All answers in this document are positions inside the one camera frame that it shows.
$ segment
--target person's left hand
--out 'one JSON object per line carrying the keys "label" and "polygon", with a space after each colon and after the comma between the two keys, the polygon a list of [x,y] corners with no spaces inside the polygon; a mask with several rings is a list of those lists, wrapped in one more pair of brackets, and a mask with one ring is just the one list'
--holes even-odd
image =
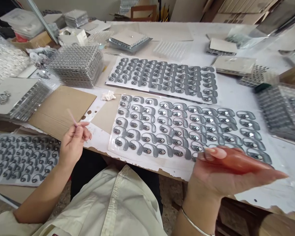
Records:
{"label": "person's left hand", "polygon": [[82,155],[84,142],[92,139],[86,128],[89,122],[79,122],[78,127],[72,125],[62,138],[59,154],[59,165],[73,168]]}

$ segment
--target black pants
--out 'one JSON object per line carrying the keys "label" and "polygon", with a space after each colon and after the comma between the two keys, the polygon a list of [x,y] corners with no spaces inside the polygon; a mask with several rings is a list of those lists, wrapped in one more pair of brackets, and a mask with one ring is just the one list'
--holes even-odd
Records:
{"label": "black pants", "polygon": [[[157,199],[161,215],[163,204],[161,202],[160,182],[157,173],[128,164],[147,184]],[[76,163],[71,174],[71,200],[94,176],[107,167],[100,154],[83,149],[80,160]]]}

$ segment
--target white tissue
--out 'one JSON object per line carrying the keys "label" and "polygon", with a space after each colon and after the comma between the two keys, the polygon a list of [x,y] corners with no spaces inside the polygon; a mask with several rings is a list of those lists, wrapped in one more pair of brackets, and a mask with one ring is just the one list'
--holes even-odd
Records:
{"label": "white tissue", "polygon": [[116,97],[114,96],[114,92],[113,91],[108,91],[102,94],[102,100],[103,101],[110,101],[112,99],[116,99]]}

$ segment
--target red object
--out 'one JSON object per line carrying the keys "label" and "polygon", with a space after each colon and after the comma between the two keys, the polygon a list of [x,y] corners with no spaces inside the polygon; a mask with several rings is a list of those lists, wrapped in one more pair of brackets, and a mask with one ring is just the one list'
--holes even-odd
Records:
{"label": "red object", "polygon": [[17,40],[19,43],[26,43],[26,42],[28,42],[27,39],[22,38],[18,33],[15,33],[15,36],[16,36],[16,40]]}
{"label": "red object", "polygon": [[212,164],[222,165],[227,169],[230,169],[234,174],[246,174],[256,173],[263,169],[273,169],[272,166],[258,161],[252,157],[246,156],[245,154],[236,151],[232,148],[223,148],[226,152],[226,157],[223,159],[214,158],[214,161],[208,161]]}

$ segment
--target wall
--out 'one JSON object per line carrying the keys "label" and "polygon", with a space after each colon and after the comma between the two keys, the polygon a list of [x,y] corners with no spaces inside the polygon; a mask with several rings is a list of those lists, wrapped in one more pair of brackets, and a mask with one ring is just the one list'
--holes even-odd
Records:
{"label": "wall", "polygon": [[[25,10],[31,10],[26,0],[18,0]],[[43,10],[60,10],[63,13],[73,9],[85,10],[88,16],[96,17],[99,20],[111,21],[113,16],[109,15],[117,13],[120,7],[120,0],[33,0],[40,11]],[[162,0],[162,5],[169,5],[169,13],[174,9],[176,0]]]}

